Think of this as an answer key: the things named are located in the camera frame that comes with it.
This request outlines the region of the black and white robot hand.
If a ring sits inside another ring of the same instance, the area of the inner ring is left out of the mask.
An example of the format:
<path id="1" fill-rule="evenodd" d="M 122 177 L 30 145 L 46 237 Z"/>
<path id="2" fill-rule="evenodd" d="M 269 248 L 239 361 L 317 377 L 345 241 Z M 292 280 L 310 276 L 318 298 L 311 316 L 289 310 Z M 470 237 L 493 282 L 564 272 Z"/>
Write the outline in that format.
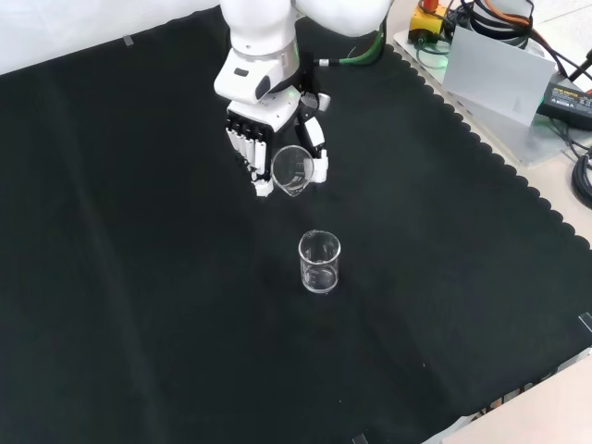
<path id="1" fill-rule="evenodd" d="M 258 105 L 228 106 L 227 135 L 259 197 L 276 187 L 294 197 L 327 179 L 326 140 L 317 116 L 327 111 L 331 98 L 318 89 L 314 66 L 306 53 L 299 85 L 270 92 Z"/>

